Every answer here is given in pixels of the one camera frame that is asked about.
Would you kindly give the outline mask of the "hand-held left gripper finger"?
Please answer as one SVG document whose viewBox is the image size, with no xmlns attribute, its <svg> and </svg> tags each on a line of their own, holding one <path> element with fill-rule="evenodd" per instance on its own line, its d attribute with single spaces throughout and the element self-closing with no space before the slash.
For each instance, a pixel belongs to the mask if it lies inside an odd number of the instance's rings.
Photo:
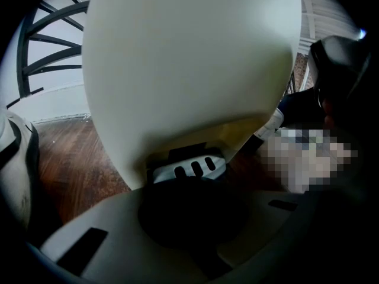
<svg viewBox="0 0 379 284">
<path fill-rule="evenodd" d="M 31 220 L 38 146 L 38 133 L 32 123 L 1 109 L 1 196 L 23 231 Z"/>
</svg>

